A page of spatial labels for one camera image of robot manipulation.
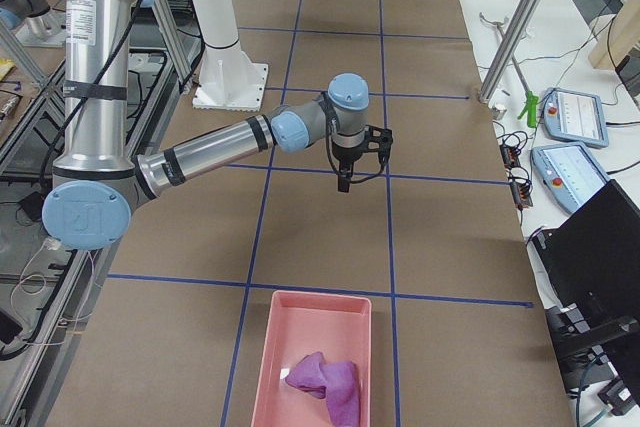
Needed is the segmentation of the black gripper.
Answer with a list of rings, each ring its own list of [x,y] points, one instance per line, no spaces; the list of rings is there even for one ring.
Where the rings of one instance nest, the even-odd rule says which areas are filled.
[[[338,191],[346,192],[350,188],[354,164],[362,155],[364,134],[332,135],[332,155],[338,161]]]

